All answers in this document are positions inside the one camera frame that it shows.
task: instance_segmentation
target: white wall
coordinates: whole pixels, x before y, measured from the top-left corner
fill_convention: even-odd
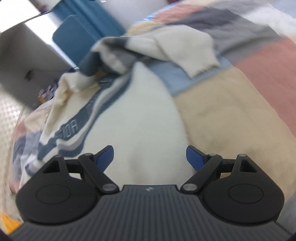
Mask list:
[[[135,21],[141,20],[154,11],[163,8],[168,4],[166,0],[106,0],[101,3],[121,25],[127,29]]]

